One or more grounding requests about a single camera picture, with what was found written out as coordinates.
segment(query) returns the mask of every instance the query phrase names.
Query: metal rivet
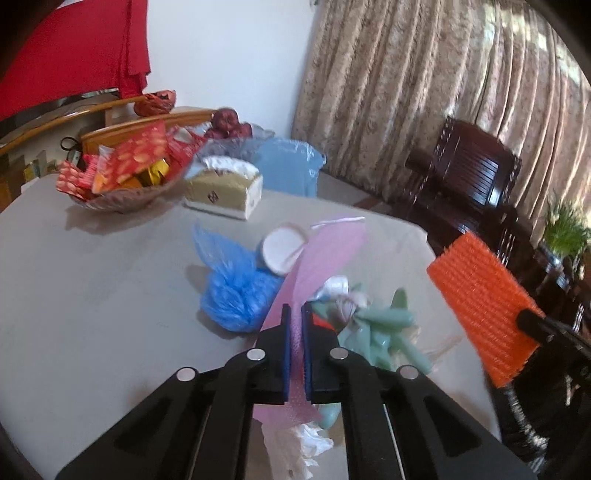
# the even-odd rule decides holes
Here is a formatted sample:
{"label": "metal rivet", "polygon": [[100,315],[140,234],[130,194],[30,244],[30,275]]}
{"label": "metal rivet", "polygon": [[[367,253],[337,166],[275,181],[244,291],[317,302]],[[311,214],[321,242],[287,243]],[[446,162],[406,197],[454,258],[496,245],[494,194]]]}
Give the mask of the metal rivet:
{"label": "metal rivet", "polygon": [[407,380],[414,380],[418,377],[418,370],[412,365],[404,365],[400,368],[400,375]]}
{"label": "metal rivet", "polygon": [[349,352],[347,349],[338,346],[330,351],[330,356],[335,360],[344,360],[349,356]]}
{"label": "metal rivet", "polygon": [[177,379],[181,382],[190,382],[195,376],[197,372],[190,367],[182,368],[177,372]]}
{"label": "metal rivet", "polygon": [[265,358],[265,351],[262,348],[251,348],[247,353],[246,357],[253,362],[259,362]]}

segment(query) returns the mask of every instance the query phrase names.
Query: tabletop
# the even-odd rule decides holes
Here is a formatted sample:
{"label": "tabletop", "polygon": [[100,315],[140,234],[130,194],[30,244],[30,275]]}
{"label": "tabletop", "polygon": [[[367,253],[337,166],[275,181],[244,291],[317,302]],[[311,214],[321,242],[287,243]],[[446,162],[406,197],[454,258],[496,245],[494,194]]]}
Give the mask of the tabletop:
{"label": "tabletop", "polygon": [[[368,241],[342,273],[384,305],[404,287],[422,350],[464,337],[431,378],[498,436],[478,356],[427,276],[435,257],[420,228],[269,191],[247,222],[188,209],[174,196],[128,215],[93,212],[57,192],[55,180],[36,182],[0,215],[0,420],[44,478],[179,368],[215,369],[253,344],[200,311],[207,268],[191,237],[196,222],[255,249],[286,221],[308,228],[364,215]],[[346,477],[342,444],[321,458],[314,478]]]}

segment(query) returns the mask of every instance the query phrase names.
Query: orange sponge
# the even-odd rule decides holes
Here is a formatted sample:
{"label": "orange sponge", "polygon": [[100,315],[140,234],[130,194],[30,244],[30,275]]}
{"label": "orange sponge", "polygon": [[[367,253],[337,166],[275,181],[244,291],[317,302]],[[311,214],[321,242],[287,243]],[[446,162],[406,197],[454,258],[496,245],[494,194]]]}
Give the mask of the orange sponge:
{"label": "orange sponge", "polygon": [[517,315],[544,313],[473,233],[462,235],[427,269],[455,312],[496,387],[523,369],[538,343],[517,328]]}

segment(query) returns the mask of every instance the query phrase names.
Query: patterned curtain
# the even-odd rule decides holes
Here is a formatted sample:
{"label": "patterned curtain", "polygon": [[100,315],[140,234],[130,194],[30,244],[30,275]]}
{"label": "patterned curtain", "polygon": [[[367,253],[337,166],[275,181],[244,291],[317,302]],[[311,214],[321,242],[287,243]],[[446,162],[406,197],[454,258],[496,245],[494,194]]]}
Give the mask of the patterned curtain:
{"label": "patterned curtain", "polygon": [[591,213],[590,86],[523,0],[324,0],[293,137],[328,171],[392,199],[412,147],[433,149],[447,115],[478,124],[523,161],[512,201],[543,233],[548,195]]}

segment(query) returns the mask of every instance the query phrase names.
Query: green plant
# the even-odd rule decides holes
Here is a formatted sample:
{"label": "green plant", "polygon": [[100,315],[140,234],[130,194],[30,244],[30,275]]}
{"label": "green plant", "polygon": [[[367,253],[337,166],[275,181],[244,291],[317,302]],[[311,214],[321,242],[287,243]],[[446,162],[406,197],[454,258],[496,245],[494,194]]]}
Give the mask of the green plant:
{"label": "green plant", "polygon": [[581,208],[575,202],[561,202],[556,194],[548,200],[545,222],[544,242],[560,258],[576,258],[591,240]]}

